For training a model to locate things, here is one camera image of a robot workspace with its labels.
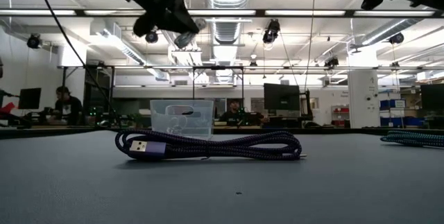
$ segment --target white pillar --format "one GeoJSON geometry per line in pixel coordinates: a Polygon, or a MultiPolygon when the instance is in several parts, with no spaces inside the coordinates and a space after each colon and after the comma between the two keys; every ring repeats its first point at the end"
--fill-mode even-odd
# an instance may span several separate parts
{"type": "MultiPolygon", "coordinates": [[[[351,67],[377,67],[376,50],[371,46],[349,53],[351,67]]],[[[351,128],[379,127],[378,77],[376,70],[348,72],[351,128]]]]}
{"type": "MultiPolygon", "coordinates": [[[[74,48],[76,49],[79,56],[82,58],[83,62],[86,63],[86,55],[87,55],[87,46],[78,40],[73,38],[69,38],[74,48]]],[[[79,67],[79,69],[74,70],[74,68],[67,70],[68,78],[66,78],[65,85],[68,87],[72,96],[78,98],[81,102],[83,102],[84,90],[85,90],[85,70],[82,67],[81,61],[78,59],[77,55],[74,53],[72,48],[65,44],[64,46],[59,47],[58,49],[59,55],[59,65],[63,67],[79,67]]]]}

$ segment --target monitor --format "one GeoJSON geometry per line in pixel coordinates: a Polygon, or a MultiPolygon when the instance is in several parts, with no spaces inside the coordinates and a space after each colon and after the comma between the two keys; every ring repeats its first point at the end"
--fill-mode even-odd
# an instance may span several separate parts
{"type": "Polygon", "coordinates": [[[300,110],[297,85],[264,84],[264,106],[267,110],[300,110]]]}
{"type": "Polygon", "coordinates": [[[20,90],[19,109],[38,110],[40,107],[40,94],[42,88],[20,90]]]}
{"type": "Polygon", "coordinates": [[[421,101],[424,110],[444,110],[444,84],[421,85],[421,101]]]}

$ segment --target usb cable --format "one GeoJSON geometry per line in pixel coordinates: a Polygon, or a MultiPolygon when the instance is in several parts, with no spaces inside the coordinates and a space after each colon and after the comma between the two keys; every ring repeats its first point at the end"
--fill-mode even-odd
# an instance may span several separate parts
{"type": "Polygon", "coordinates": [[[431,146],[444,148],[444,136],[392,130],[381,141],[404,144],[406,146],[431,146]]]}
{"type": "Polygon", "coordinates": [[[302,152],[300,142],[291,133],[284,131],[227,141],[205,141],[151,130],[128,129],[116,135],[115,143],[117,148],[129,157],[148,161],[190,157],[299,160],[302,152]],[[260,144],[283,144],[283,146],[280,148],[257,146],[260,144]]]}

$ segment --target man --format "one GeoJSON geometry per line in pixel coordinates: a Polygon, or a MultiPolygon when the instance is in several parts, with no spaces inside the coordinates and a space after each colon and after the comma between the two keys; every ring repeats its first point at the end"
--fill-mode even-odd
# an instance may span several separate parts
{"type": "Polygon", "coordinates": [[[236,99],[232,99],[230,101],[230,109],[219,117],[219,121],[239,122],[240,120],[239,102],[236,99]]]}
{"type": "MultiPolygon", "coordinates": [[[[265,123],[268,121],[268,119],[260,113],[256,113],[255,116],[257,117],[255,118],[259,120],[258,123],[265,123]]],[[[243,119],[239,112],[239,101],[237,99],[232,99],[230,101],[230,109],[222,114],[222,116],[219,118],[219,121],[238,124],[241,120],[243,119]]]]}
{"type": "Polygon", "coordinates": [[[55,102],[55,110],[53,111],[55,116],[50,118],[49,123],[55,123],[56,120],[66,118],[69,126],[81,124],[81,118],[83,117],[81,101],[75,96],[71,96],[71,92],[66,87],[60,86],[55,92],[57,94],[57,102],[55,102]]]}

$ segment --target transparent plastic bin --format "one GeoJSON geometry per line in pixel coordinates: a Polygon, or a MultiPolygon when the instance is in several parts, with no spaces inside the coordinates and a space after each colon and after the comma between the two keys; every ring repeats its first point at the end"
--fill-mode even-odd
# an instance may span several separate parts
{"type": "Polygon", "coordinates": [[[158,132],[208,140],[213,113],[214,101],[151,100],[151,125],[158,132]]]}

